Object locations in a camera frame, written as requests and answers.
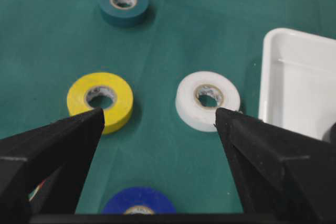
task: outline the yellow tape roll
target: yellow tape roll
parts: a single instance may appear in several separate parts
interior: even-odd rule
[[[93,108],[89,105],[94,97],[104,95],[112,104],[104,109],[103,134],[123,127],[132,114],[133,93],[128,83],[112,73],[91,73],[78,79],[69,89],[67,106],[70,115],[77,115]]]

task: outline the tape roll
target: tape roll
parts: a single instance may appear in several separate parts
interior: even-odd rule
[[[97,96],[107,96],[112,104],[104,109],[103,134],[117,131],[131,117],[133,93],[121,77],[112,73],[91,73],[79,78],[69,89],[67,106],[70,115],[93,109],[89,102]]]
[[[204,106],[200,101],[201,96],[211,97],[215,105]],[[180,118],[190,127],[214,132],[216,109],[239,110],[240,97],[236,87],[224,76],[200,71],[189,74],[178,85],[175,105]]]
[[[149,187],[131,187],[114,195],[104,207],[103,214],[173,214],[172,203],[159,191]]]
[[[131,27],[143,22],[148,5],[148,0],[99,0],[103,18],[120,27]]]

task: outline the blue tape roll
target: blue tape roll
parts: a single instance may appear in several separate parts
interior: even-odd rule
[[[114,195],[103,214],[173,214],[172,203],[159,191],[148,187],[131,187]]]
[[[135,26],[145,19],[148,0],[99,0],[103,18],[121,27]]]

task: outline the plastic tray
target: plastic tray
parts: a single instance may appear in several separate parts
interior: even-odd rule
[[[278,28],[262,58],[259,118],[322,139],[336,122],[336,40]]]

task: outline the green tablecloth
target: green tablecloth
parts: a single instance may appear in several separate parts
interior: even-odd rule
[[[335,38],[336,1],[150,0],[147,21],[129,29],[104,22],[97,3],[0,0],[0,138],[67,117],[67,91],[84,74],[116,73],[134,92],[133,116],[101,138],[77,212],[100,212],[131,186],[160,190],[178,212],[241,212],[217,133],[180,120],[177,86],[218,72],[257,116],[264,35],[289,27]]]

